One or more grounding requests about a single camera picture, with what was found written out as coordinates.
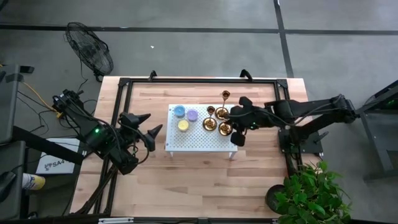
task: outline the purple cup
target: purple cup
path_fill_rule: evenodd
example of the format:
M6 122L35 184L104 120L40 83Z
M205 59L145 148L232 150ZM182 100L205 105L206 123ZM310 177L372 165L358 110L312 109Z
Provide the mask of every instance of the purple cup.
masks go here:
M195 109L189 109L187 111L187 118L190 122L195 122L198 119L198 111Z

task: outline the candle holder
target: candle holder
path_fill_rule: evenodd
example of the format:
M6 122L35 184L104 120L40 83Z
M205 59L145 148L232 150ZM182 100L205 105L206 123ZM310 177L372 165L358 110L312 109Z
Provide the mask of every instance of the candle holder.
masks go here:
M228 110L224 106L225 106L225 101L229 98L230 95L231 94L226 90L223 91L223 93L221 94L224 102L223 102L223 106L217 108L217 110L216 110L216 118L217 119L224 119L224 116L229 113Z
M218 126L218 132L220 132L220 134L222 136L229 136L232 133L232 126L230 124L226 124L225 122L222 122Z
M217 128L217 121L216 119L212 118L211 116L214 114L215 112L215 108L213 106L209 106L207 107L207 113L209 114L208 118L205 118L203 120L203 128L206 131L214 131Z

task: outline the potted plant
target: potted plant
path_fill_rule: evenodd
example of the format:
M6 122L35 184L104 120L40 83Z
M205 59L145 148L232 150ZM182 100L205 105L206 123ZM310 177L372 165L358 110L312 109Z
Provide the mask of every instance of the potted plant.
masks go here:
M316 166L307 164L290 178L286 177L284 185L271 187L266 203L282 215L280 224L347 223L351 220L351 204L343 202L347 194L334 183L337 177L341 176L327 171L326 162Z

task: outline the wooden table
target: wooden table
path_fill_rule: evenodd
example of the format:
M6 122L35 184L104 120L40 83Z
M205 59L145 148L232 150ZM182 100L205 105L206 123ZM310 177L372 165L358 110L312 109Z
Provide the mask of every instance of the wooden table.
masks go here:
M120 77L105 77L95 116L110 122ZM290 98L307 101L304 81L288 78ZM255 105L275 100L274 87L266 84L136 83L129 112L151 113L140 130L146 133L158 124L167 124L169 104L220 104L221 92L228 90L229 104L238 105L247 96ZM126 91L120 110L123 109ZM246 145L232 161L228 153L178 153L171 158L164 150L166 128L156 138L156 151L128 175L118 175L112 216L129 217L229 217L274 218L264 203L269 187L281 184L287 175L284 156L279 152L277 128L249 131ZM145 148L138 145L138 158ZM303 162L318 162L303 154ZM100 179L103 161L96 155L81 167L71 212L88 200ZM106 204L105 194L102 206Z

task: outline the gray floor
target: gray floor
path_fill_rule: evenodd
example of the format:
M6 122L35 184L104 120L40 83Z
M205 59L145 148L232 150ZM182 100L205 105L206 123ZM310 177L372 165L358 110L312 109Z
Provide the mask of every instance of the gray floor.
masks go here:
M398 29L393 0L280 0L289 29ZM276 28L271 0L69 0L10 1L0 12L9 24L56 24L80 21L90 26ZM112 75L235 77L243 68L255 77L286 77L277 34L183 34L99 32L115 62ZM290 57L297 78L304 78L310 100L339 93L360 107L373 93L397 79L398 36L288 35ZM45 100L63 89L76 90L82 79L80 64L63 32L0 31L0 62L36 68L26 75ZM91 72L83 99L95 99L100 90ZM21 91L31 95L24 87ZM37 107L27 101L37 111ZM37 115L18 104L17 124L38 125ZM73 134L51 115L45 137ZM340 184L353 199L352 216L363 220L397 222L398 181L365 184L363 176L381 166L360 121L334 124L325 130L325 159L344 175ZM37 196L33 207L41 216L59 215L71 194L73 177L61 189Z

